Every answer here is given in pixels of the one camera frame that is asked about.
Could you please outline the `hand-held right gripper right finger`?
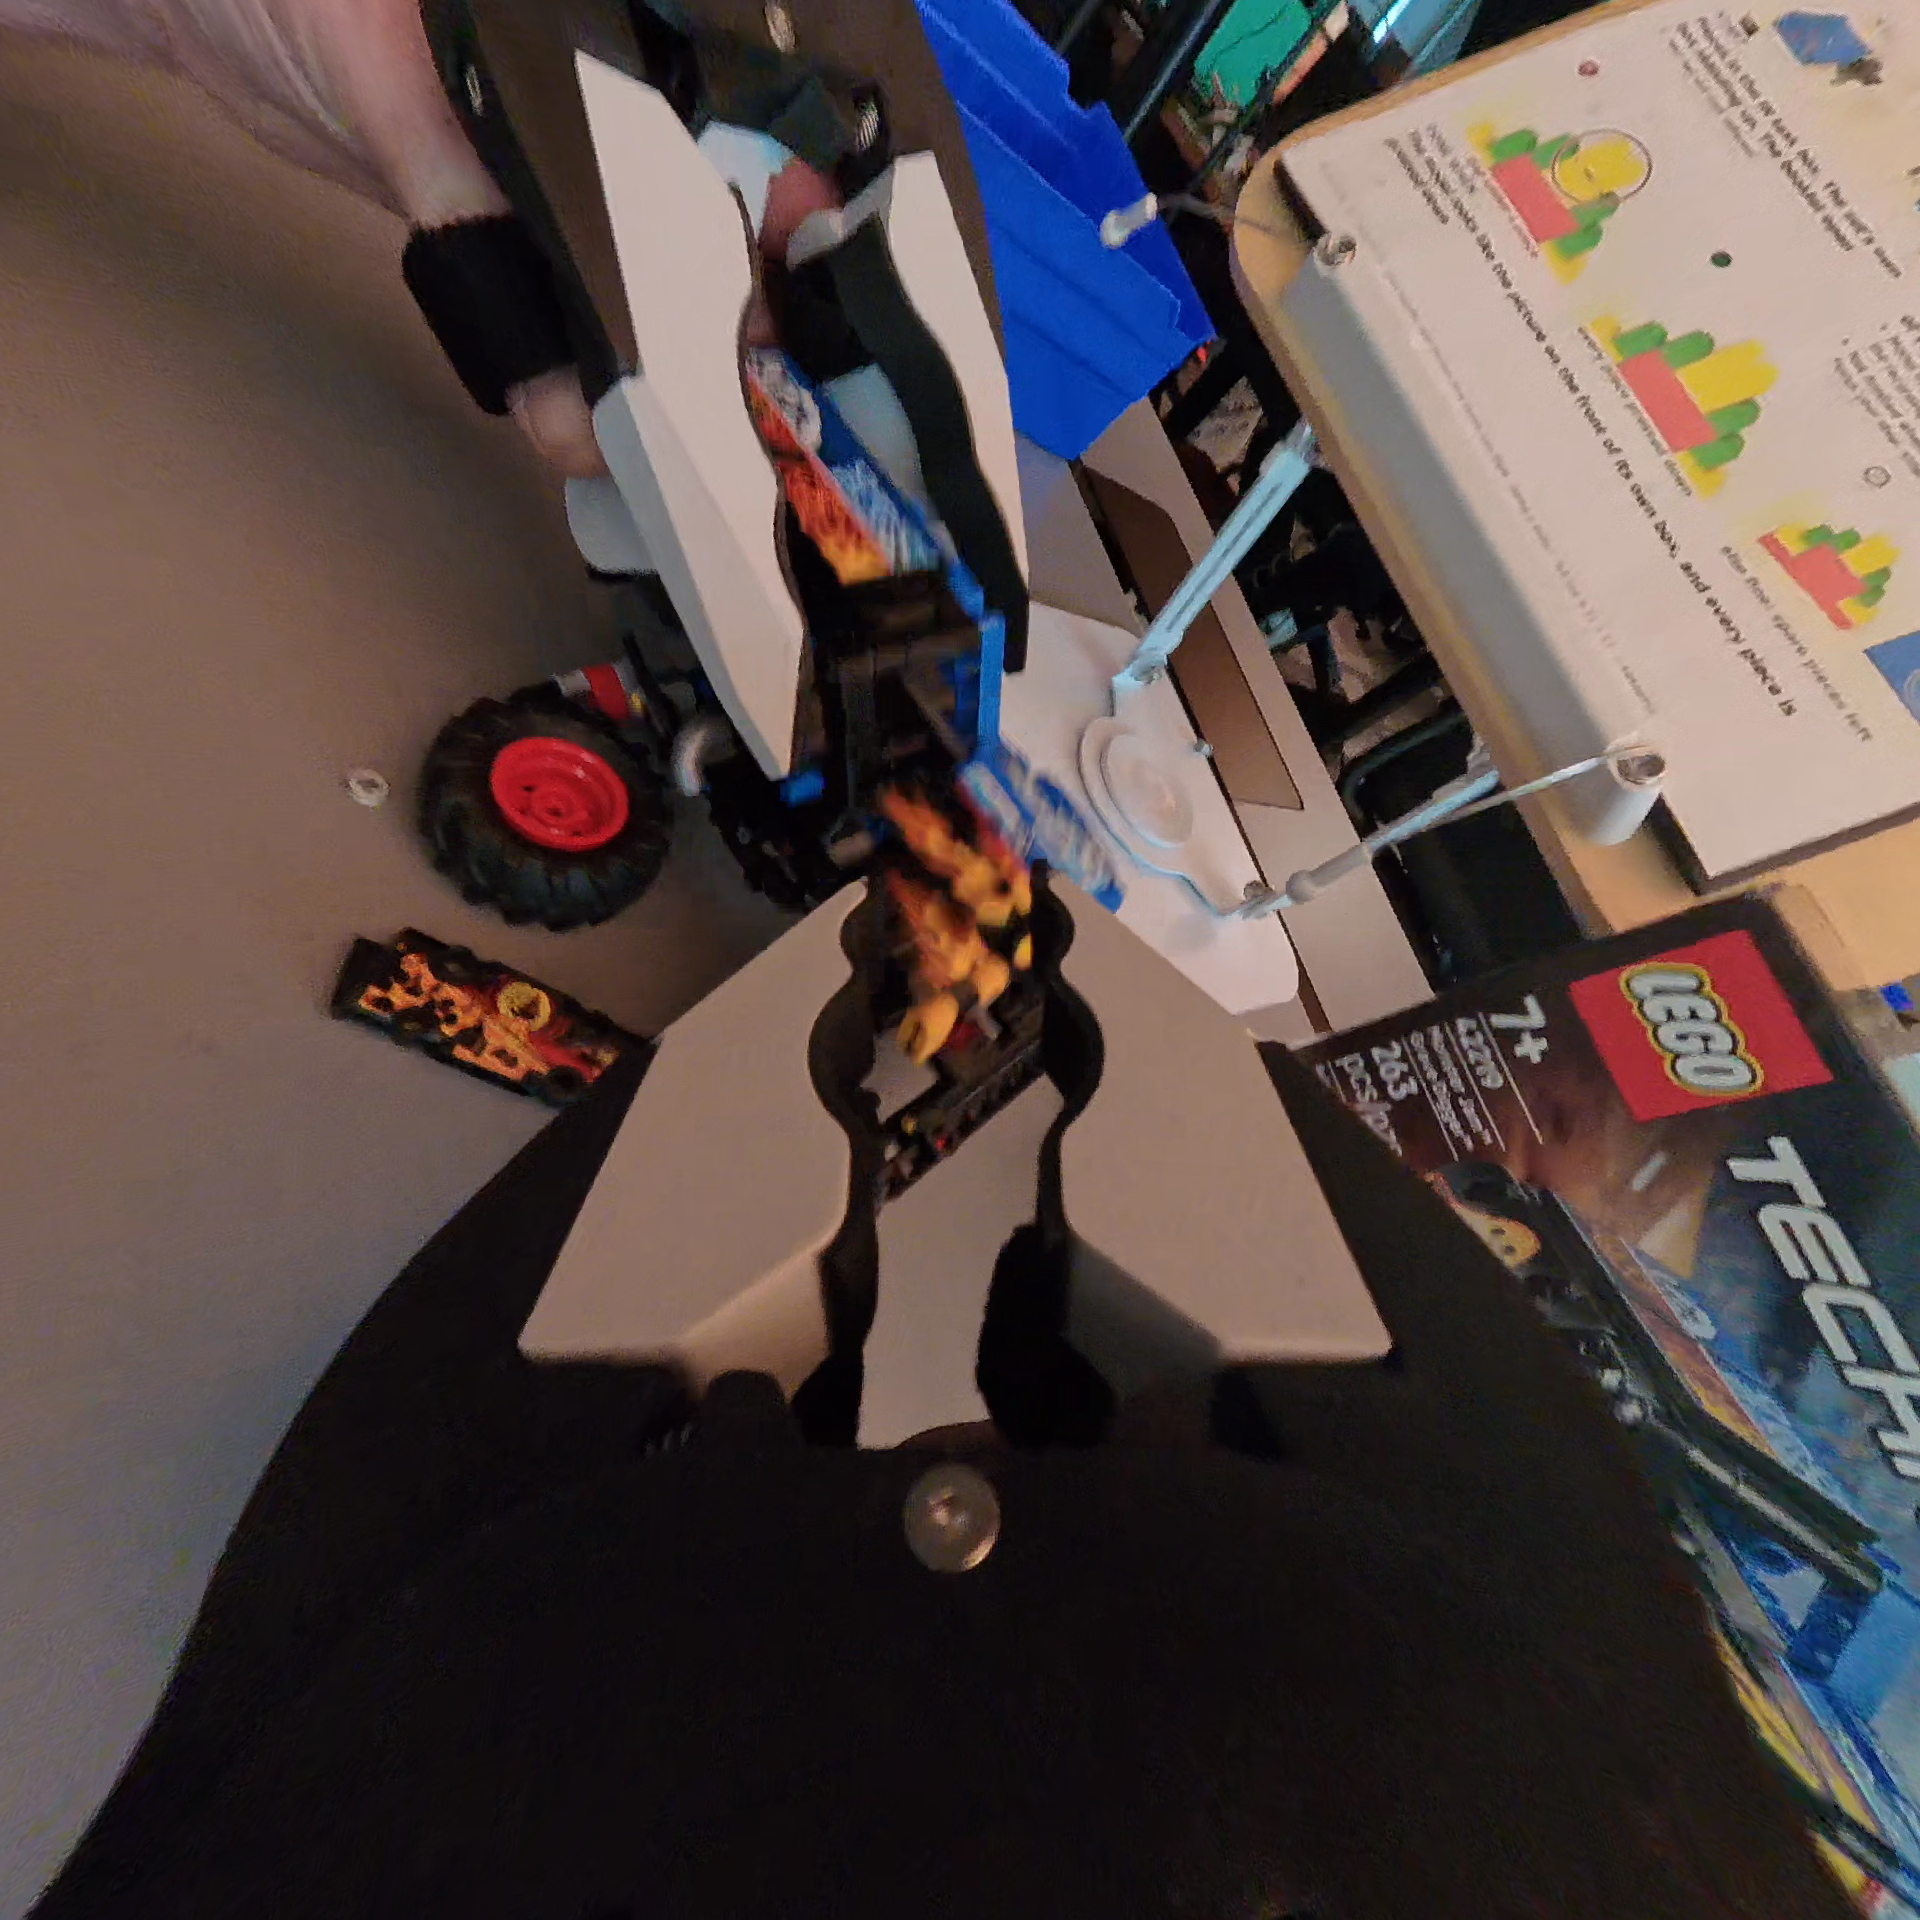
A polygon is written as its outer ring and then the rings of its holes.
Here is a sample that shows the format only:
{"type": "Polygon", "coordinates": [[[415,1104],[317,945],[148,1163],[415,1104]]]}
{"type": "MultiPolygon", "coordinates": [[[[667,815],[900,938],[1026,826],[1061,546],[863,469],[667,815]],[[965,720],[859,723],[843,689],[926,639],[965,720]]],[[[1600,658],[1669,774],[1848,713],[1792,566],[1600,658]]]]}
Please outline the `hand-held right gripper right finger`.
{"type": "Polygon", "coordinates": [[[1012,1442],[1098,1442],[1270,1366],[1392,1335],[1255,1034],[1068,878],[1035,878],[1030,1214],[1002,1246],[976,1385],[1012,1442]]]}

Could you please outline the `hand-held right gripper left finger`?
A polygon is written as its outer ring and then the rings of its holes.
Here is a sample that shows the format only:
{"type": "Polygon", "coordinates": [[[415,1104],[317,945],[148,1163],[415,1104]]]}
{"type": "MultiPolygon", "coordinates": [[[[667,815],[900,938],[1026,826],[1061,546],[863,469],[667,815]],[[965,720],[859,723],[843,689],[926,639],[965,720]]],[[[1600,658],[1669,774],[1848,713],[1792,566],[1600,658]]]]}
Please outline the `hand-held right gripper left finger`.
{"type": "Polygon", "coordinates": [[[767,1376],[858,1441],[880,1293],[882,913],[858,881],[661,1035],[519,1334],[533,1363],[767,1376]]]}

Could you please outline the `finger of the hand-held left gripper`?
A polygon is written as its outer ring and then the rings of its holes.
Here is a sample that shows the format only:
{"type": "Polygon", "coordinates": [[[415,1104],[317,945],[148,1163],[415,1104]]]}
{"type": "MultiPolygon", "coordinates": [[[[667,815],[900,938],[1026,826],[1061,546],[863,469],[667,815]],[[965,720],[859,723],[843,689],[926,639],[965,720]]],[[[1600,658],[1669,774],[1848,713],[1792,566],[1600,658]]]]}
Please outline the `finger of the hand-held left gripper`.
{"type": "Polygon", "coordinates": [[[1030,591],[1010,382],[939,163],[912,152],[822,215],[822,275],[892,386],[951,554],[1002,622],[1002,673],[1026,667],[1030,591]]]}
{"type": "Polygon", "coordinates": [[[805,621],[741,367],[758,258],[748,209],[663,94],[587,53],[578,87],[632,327],[632,367],[594,406],[594,437],[719,706],[779,782],[805,621]]]}

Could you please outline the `black orange print side panel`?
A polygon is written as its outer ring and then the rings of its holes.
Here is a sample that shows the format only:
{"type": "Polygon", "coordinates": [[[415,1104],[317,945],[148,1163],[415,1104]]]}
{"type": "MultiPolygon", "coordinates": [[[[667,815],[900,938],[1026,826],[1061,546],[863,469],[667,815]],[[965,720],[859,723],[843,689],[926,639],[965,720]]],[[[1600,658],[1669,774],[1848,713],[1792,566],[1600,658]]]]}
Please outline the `black orange print side panel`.
{"type": "Polygon", "coordinates": [[[651,1041],[516,968],[418,929],[354,941],[326,1002],[334,1021],[549,1111],[576,1104],[651,1041]]]}

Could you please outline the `toy brick monster truck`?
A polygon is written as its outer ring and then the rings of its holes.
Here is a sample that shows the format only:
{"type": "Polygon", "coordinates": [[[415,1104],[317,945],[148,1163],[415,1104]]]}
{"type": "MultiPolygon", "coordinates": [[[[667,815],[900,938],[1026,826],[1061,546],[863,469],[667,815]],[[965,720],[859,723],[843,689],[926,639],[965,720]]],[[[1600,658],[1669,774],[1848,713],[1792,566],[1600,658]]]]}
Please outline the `toy brick monster truck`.
{"type": "Polygon", "coordinates": [[[811,910],[858,885],[854,983],[928,1074],[869,1121],[892,1194],[1040,1073],[1034,862],[1104,905],[1083,817],[1002,743],[1023,621],[999,504],[947,368],[951,510],[922,499],[779,347],[708,382],[718,422],[632,373],[591,410],[608,477],[566,488],[590,566],[635,595],[622,665],[571,696],[703,800],[750,885],[811,910]]]}

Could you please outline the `black tyre red hub wheel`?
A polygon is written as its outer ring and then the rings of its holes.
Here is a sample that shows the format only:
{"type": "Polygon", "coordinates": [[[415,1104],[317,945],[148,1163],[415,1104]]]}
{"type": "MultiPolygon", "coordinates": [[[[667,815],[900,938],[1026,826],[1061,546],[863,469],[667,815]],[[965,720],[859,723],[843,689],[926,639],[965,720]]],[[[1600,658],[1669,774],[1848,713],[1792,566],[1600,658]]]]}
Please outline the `black tyre red hub wheel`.
{"type": "Polygon", "coordinates": [[[415,782],[430,866],[512,927],[597,929],[658,881],[664,782],[603,719],[552,689],[479,699],[446,720],[415,782]]]}

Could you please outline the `person's left hand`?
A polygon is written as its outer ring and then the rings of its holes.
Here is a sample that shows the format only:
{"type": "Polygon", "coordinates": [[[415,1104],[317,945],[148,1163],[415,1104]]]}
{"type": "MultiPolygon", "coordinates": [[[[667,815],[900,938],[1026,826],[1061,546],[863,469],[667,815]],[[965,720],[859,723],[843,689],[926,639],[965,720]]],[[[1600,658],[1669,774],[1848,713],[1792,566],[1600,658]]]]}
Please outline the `person's left hand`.
{"type": "Polygon", "coordinates": [[[5,5],[18,33],[197,85],[251,138],[407,223],[399,271],[475,406],[605,469],[556,277],[483,163],[412,3],[5,5]]]}

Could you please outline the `blue plastic bin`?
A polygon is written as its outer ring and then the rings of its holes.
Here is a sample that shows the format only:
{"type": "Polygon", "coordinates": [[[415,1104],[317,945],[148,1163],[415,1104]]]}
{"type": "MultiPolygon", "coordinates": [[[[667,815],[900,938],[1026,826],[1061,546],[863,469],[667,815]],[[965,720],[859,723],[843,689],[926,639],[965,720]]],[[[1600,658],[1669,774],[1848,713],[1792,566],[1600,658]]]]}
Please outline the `blue plastic bin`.
{"type": "Polygon", "coordinates": [[[1106,247],[1144,181],[1106,107],[1012,5],[919,3],[990,231],[1016,434],[1078,459],[1215,327],[1159,219],[1106,247]]]}

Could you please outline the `white tethered stylus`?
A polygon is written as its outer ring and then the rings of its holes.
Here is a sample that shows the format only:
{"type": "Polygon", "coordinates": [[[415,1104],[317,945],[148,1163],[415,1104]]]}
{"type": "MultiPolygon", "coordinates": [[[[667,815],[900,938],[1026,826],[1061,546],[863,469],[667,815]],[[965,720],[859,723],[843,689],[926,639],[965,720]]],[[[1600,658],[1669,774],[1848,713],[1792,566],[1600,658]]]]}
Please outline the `white tethered stylus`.
{"type": "Polygon", "coordinates": [[[1352,848],[1332,855],[1314,870],[1295,872],[1282,888],[1247,885],[1235,917],[1239,921],[1278,917],[1288,909],[1304,905],[1332,891],[1355,873],[1372,872],[1382,854],[1400,848],[1440,826],[1468,821],[1490,810],[1516,807],[1523,800],[1538,798],[1588,776],[1606,776],[1618,786],[1656,797],[1664,784],[1666,759],[1651,745],[1635,741],[1613,752],[1578,759],[1548,776],[1509,786],[1501,782],[1487,750],[1475,747],[1461,777],[1438,786],[1428,800],[1400,815],[1397,821],[1364,833],[1352,848]]]}
{"type": "Polygon", "coordinates": [[[1298,243],[1304,250],[1318,250],[1326,234],[1314,229],[1310,223],[1302,223],[1293,215],[1287,206],[1280,209],[1280,218],[1263,219],[1256,213],[1243,211],[1239,203],[1223,206],[1196,194],[1156,194],[1142,192],[1139,199],[1109,209],[1098,223],[1098,243],[1106,253],[1117,253],[1126,247],[1139,234],[1142,234],[1152,225],[1166,225],[1172,218],[1194,218],[1219,229],[1245,229],[1250,234],[1259,234],[1262,238],[1270,238],[1278,243],[1298,243]]]}

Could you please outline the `white tilted board stand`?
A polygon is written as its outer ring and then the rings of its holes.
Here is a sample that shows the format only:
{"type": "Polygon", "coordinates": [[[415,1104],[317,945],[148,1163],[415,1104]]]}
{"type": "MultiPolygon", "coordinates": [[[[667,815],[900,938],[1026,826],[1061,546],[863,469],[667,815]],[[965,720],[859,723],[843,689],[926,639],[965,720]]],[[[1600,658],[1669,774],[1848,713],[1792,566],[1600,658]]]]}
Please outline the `white tilted board stand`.
{"type": "MultiPolygon", "coordinates": [[[[1360,273],[1357,255],[1332,264],[1330,234],[1310,237],[1310,223],[1287,202],[1282,157],[1255,166],[1239,203],[1245,218],[1230,246],[1236,301],[1255,327],[1255,355],[1280,373],[1302,407],[1314,451],[1343,488],[1374,545],[1388,582],[1400,593],[1428,642],[1440,682],[1493,755],[1509,784],[1571,767],[1572,752],[1549,743],[1559,713],[1592,736],[1572,694],[1548,689],[1559,673],[1535,639],[1487,640],[1478,607],[1451,593],[1421,545],[1413,520],[1389,489],[1423,451],[1389,453],[1363,426],[1382,403],[1360,382],[1357,347],[1317,346],[1310,321],[1332,318],[1342,282],[1360,273]]],[[[1040,696],[1015,698],[1015,741],[1040,750],[1042,769],[1075,798],[1085,790],[1071,745],[1083,726],[1110,704],[1094,687],[1094,665],[1117,665],[1139,639],[1139,616],[1124,600],[1117,566],[1104,546],[1083,499],[1082,471],[1022,440],[1016,467],[1026,531],[1035,539],[1034,595],[1040,639],[1070,640],[1068,663],[1040,667],[1044,694],[1070,694],[1061,720],[1040,720],[1040,696]]],[[[1230,854],[1247,859],[1243,837],[1259,831],[1274,857],[1342,857],[1357,847],[1332,777],[1310,741],[1293,687],[1266,658],[1256,622],[1232,579],[1223,579],[1204,610],[1211,614],[1232,673],[1224,680],[1224,736],[1259,747],[1302,790],[1295,810],[1219,800],[1228,817],[1230,854]]],[[[1604,770],[1520,800],[1520,821],[1540,851],[1559,897],[1584,934],[1620,934],[1694,905],[1700,894],[1682,875],[1678,855],[1638,824],[1613,843],[1592,839],[1578,821],[1588,786],[1610,784],[1604,770]]],[[[1872,833],[1779,859],[1739,881],[1708,888],[1706,898],[1754,888],[1783,888],[1797,927],[1811,929],[1814,960],[1836,990],[1875,990],[1915,973],[1917,955],[1917,826],[1915,810],[1872,833]]],[[[1376,873],[1357,872],[1291,913],[1262,925],[1211,921],[1191,890],[1172,878],[1135,875],[1120,925],[1156,946],[1230,1015],[1270,1041],[1310,1041],[1322,1032],[1398,1014],[1428,994],[1426,976],[1400,919],[1376,873]]]]}

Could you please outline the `green bin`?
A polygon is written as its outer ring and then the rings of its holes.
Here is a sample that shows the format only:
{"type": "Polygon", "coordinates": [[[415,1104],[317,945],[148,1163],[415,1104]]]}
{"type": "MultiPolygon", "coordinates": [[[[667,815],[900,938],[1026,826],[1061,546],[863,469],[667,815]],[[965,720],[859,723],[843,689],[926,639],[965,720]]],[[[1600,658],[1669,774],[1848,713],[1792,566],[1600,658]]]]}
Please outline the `green bin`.
{"type": "Polygon", "coordinates": [[[1349,24],[1346,3],[1232,3],[1202,39],[1189,89],[1202,104],[1245,107],[1282,81],[1330,27],[1349,24]]]}

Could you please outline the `toy set cardboard box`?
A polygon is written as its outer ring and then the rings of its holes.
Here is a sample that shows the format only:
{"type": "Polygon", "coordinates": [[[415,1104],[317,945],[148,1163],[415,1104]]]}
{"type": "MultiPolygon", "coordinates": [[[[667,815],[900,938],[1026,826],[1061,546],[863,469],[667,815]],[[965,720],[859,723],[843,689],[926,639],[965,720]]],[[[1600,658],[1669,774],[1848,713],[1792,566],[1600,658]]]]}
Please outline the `toy set cardboard box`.
{"type": "Polygon", "coordinates": [[[1915,1915],[1909,1010],[1734,897],[1302,1049],[1596,1381],[1866,1915],[1915,1915]]]}

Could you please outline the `printed instruction sheet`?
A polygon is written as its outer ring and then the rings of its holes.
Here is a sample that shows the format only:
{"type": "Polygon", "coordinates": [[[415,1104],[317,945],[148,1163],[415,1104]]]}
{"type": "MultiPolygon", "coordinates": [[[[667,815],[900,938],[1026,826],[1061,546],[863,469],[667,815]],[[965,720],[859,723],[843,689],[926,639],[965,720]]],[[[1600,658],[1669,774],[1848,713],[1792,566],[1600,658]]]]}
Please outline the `printed instruction sheet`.
{"type": "Polygon", "coordinates": [[[1915,817],[1915,34],[1606,5],[1278,153],[1351,458],[1698,891],[1915,817]]]}

